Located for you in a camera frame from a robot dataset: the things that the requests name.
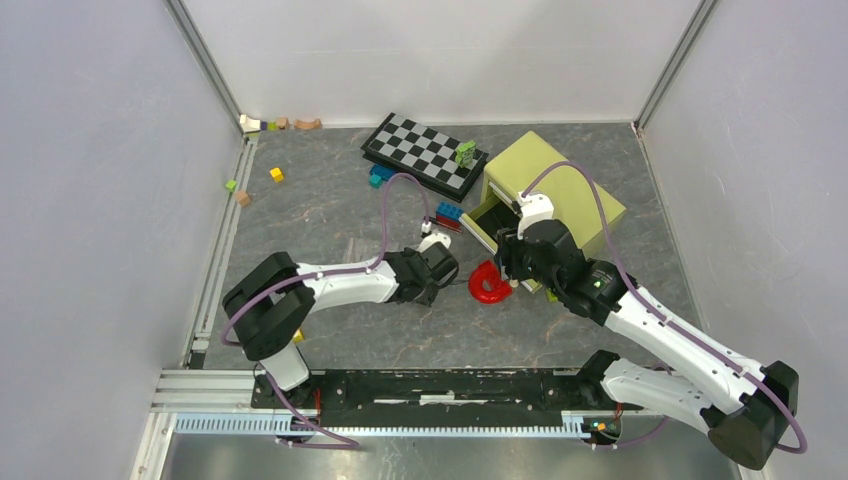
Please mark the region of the green drawer cabinet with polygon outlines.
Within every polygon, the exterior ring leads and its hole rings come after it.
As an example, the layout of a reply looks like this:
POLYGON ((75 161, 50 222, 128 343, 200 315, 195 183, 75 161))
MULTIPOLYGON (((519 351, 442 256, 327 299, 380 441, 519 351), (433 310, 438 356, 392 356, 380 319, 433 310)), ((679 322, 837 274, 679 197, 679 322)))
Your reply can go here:
MULTIPOLYGON (((521 191, 549 166, 565 157, 542 137, 530 131, 487 162, 483 170, 481 203, 462 214, 460 223, 491 253, 497 250, 496 232, 515 228, 519 215, 511 204, 521 191)), ((563 221, 576 245, 588 257, 605 246, 600 216, 588 182, 572 167, 560 167, 545 176, 533 190, 547 195, 554 217, 563 221)))

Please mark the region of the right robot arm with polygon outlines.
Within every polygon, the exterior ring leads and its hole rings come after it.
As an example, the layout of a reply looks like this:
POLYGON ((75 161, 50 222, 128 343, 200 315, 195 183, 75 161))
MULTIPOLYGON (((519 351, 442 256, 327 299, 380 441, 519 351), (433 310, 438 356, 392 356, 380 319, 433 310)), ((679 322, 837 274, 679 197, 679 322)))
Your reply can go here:
POLYGON ((736 353, 663 306, 624 269, 588 258, 569 229, 547 219, 496 234, 495 262, 510 280, 533 280, 550 289, 571 313, 592 320, 645 348, 672 368, 671 374, 638 367, 616 354, 577 382, 580 400, 591 408, 610 401, 646 407, 705 434, 730 460, 763 469, 793 430, 806 439, 795 418, 798 372, 782 361, 764 365, 736 353))

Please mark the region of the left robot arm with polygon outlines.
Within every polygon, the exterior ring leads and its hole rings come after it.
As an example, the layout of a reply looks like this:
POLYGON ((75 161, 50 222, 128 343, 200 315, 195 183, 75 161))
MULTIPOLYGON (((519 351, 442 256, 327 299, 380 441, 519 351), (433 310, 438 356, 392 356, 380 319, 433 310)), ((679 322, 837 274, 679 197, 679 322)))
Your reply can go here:
POLYGON ((419 303, 430 306, 458 275, 459 264, 442 241, 387 252, 373 260, 336 265, 297 263, 286 252, 267 257, 222 300, 228 344, 262 365, 275 392, 290 407, 306 405, 314 381, 294 336, 316 312, 359 304, 419 303))

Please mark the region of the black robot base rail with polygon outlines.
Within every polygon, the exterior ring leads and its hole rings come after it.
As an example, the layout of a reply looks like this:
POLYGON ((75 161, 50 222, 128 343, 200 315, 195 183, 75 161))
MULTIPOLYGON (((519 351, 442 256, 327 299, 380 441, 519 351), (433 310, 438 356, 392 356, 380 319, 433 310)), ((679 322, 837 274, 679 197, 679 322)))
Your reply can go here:
POLYGON ((286 394, 329 427, 553 427, 564 412, 633 410, 577 369, 344 370, 286 394))

